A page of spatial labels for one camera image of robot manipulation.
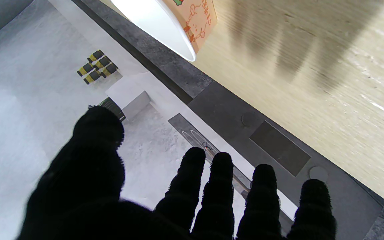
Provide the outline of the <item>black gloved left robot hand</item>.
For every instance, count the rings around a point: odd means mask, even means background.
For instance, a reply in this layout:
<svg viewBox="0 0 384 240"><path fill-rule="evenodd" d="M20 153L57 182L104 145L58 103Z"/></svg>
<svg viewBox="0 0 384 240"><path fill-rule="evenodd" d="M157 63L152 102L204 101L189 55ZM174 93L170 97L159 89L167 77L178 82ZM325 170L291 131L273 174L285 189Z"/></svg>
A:
<svg viewBox="0 0 384 240"><path fill-rule="evenodd" d="M70 140L41 176L26 206L18 240L232 240L233 160L217 153L204 187L206 154L190 148L154 210L122 200L125 168L117 149L124 140L120 119L89 106ZM326 184L304 182L300 205L287 236L281 234L280 202L273 167L255 168L238 240L334 240L337 222Z"/></svg>

